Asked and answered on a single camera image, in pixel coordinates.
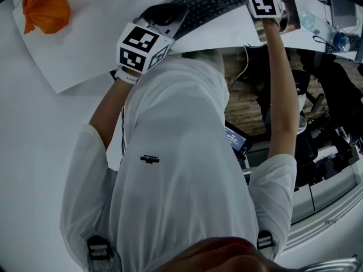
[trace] water bottle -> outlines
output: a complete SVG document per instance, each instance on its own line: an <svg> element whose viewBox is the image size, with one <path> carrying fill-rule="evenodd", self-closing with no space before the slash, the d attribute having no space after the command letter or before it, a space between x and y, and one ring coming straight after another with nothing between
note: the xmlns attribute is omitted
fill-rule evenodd
<svg viewBox="0 0 363 272"><path fill-rule="evenodd" d="M339 32L334 27L330 26L324 20L316 17L310 12L303 12L301 17L301 24L314 35L320 37L330 46L341 52L347 52L351 47L348 36Z"/></svg>

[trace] gray laptop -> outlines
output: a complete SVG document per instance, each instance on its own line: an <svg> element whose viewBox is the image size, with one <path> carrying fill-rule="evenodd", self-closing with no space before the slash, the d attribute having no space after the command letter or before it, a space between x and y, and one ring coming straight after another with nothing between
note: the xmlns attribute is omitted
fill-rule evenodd
<svg viewBox="0 0 363 272"><path fill-rule="evenodd" d="M330 0L333 27L342 29L357 25L357 9L349 0Z"/></svg>

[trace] orange bag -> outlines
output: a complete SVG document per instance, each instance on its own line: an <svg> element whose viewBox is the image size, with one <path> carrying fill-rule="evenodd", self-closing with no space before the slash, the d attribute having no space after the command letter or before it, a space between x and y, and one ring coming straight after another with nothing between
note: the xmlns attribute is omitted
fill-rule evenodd
<svg viewBox="0 0 363 272"><path fill-rule="evenodd" d="M24 34L38 26L44 33L52 34L68 25L70 7L67 0L23 0L26 19Z"/></svg>

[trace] white t-shirt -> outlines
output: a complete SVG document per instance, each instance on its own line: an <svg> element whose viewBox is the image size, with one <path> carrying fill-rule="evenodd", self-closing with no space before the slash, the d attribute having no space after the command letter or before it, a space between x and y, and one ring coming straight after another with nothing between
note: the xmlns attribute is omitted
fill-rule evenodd
<svg viewBox="0 0 363 272"><path fill-rule="evenodd" d="M92 235L111 243L126 272L153 271L209 237L242 237L256 245L259 231L267 230L282 251L296 161L270 158L253 170L247 186L224 130L228 98L224 77L208 64L166 59L126 101L127 147L118 173L108 168L97 131L85 126L61 215L65 244L81 267Z"/></svg>

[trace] forearm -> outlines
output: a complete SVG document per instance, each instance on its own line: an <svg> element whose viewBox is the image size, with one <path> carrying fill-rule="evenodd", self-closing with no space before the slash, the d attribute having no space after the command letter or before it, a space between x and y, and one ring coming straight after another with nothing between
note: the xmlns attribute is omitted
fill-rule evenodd
<svg viewBox="0 0 363 272"><path fill-rule="evenodd" d="M133 85L121 79L115 81L93 114L90 125L99 133L107 149L115 132L117 120Z"/></svg>
<svg viewBox="0 0 363 272"><path fill-rule="evenodd" d="M299 125L299 107L293 74L280 33L274 23L264 23L271 70L271 146L276 140L293 140L282 150L272 150L273 155L294 155L296 134Z"/></svg>

